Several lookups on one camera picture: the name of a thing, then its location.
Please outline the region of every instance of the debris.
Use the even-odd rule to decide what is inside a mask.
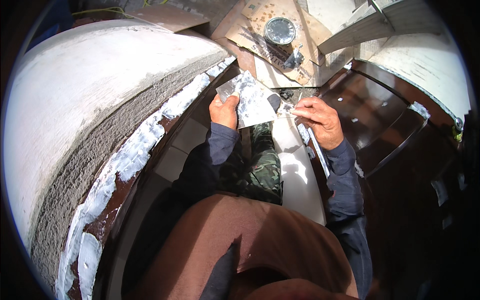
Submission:
[[[280,97],[284,98],[287,100],[288,98],[293,96],[293,91],[289,88],[283,88],[280,90]]]

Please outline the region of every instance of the white tile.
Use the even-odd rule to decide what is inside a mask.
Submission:
[[[325,225],[316,177],[293,115],[280,115],[274,122],[272,136],[282,165],[283,206]]]
[[[208,128],[190,118],[185,121],[172,145],[183,152],[190,153],[196,146],[205,142],[207,131]]]
[[[170,147],[160,164],[155,168],[155,173],[170,182],[177,180],[183,169],[185,160],[187,160],[187,156],[188,155],[181,150]]]

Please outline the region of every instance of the cardboard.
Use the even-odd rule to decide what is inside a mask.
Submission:
[[[332,33],[320,21],[304,11],[294,0],[251,0],[243,8],[242,14],[255,23],[255,33],[264,35],[264,26],[274,17],[284,17],[295,25],[296,36],[291,48],[320,65],[317,46],[328,39]]]
[[[201,16],[181,10],[168,3],[147,6],[134,12],[126,12],[125,14],[166,29],[171,33],[205,24],[210,21]]]
[[[291,46],[267,43],[263,35],[258,34],[253,29],[254,26],[256,26],[256,23],[245,16],[240,16],[227,32],[226,37],[236,42],[237,45],[248,48],[253,53],[263,57],[286,77],[295,80],[301,85],[306,84],[313,74],[313,69],[309,68],[308,64],[310,60],[305,59],[296,69],[284,66],[283,63],[293,51]]]

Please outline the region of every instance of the brown board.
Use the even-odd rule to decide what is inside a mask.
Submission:
[[[168,3],[144,7],[134,12],[126,12],[125,14],[164,28],[171,33],[205,24],[210,21]]]

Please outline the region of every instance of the white putty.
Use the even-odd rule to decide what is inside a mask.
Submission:
[[[410,104],[408,106],[408,109],[411,109],[413,111],[416,111],[419,115],[421,115],[424,119],[429,119],[430,118],[430,113],[428,110],[423,106],[422,104],[418,103],[417,101],[414,101],[413,104]]]
[[[91,233],[84,232],[78,253],[78,279],[82,300],[92,299],[95,274],[102,255],[102,243]]]
[[[310,141],[310,135],[308,134],[308,131],[305,128],[305,125],[303,125],[303,123],[300,123],[297,126],[297,128],[299,130],[299,133],[300,133],[301,139],[303,140],[303,143],[305,145],[308,145],[308,142]]]
[[[315,134],[313,133],[313,130],[311,128],[308,129],[308,134],[310,135],[313,143],[313,147],[317,151],[318,158],[320,159],[320,163],[322,164],[322,167],[324,169],[325,177],[330,176],[330,170],[328,169],[327,161],[325,160],[325,155],[320,148],[320,145],[317,142],[317,139],[315,138]]]
[[[233,60],[227,58],[220,64],[225,65],[226,61],[231,64],[234,60],[234,57]],[[59,274],[55,282],[58,299],[69,299],[67,292],[72,287],[74,280],[70,265],[77,258],[78,274],[82,278],[80,280],[82,300],[91,299],[102,247],[101,242],[97,241],[95,236],[83,232],[83,228],[86,224],[93,222],[107,206],[116,189],[116,173],[120,174],[121,181],[128,182],[136,176],[138,171],[143,169],[150,158],[148,151],[157,145],[165,134],[165,129],[159,124],[163,116],[171,117],[169,119],[180,116],[209,84],[210,79],[206,73],[197,75],[192,82],[144,120],[118,152],[108,160],[98,179],[93,183],[85,202],[77,207],[73,216],[65,250],[60,256]]]
[[[191,83],[184,86],[162,106],[163,115],[170,120],[181,115],[209,84],[210,79],[207,74],[197,75]]]
[[[210,76],[217,77],[220,75],[221,72],[223,72],[223,70],[225,70],[226,67],[233,63],[235,59],[235,56],[229,56],[223,62],[207,70],[206,73]]]
[[[362,177],[362,178],[365,177],[365,175],[364,175],[364,173],[363,173],[363,170],[360,168],[360,166],[358,165],[358,163],[357,163],[356,160],[355,160],[355,171],[357,172],[357,174],[358,174],[360,177]]]
[[[161,110],[156,111],[140,124],[135,132],[108,160],[100,175],[95,180],[84,203],[80,204],[73,215],[70,230],[65,244],[65,251],[60,256],[59,274],[55,283],[58,299],[68,299],[67,292],[72,287],[74,275],[70,265],[75,262],[82,248],[83,228],[93,222],[105,209],[112,193],[115,191],[116,173],[120,174],[120,180],[129,181],[136,172],[146,164],[150,155],[140,149],[148,144],[151,149],[160,140],[165,130],[158,122],[162,120]],[[84,279],[85,284],[93,284],[93,280]],[[82,286],[80,289],[89,290],[93,286]]]

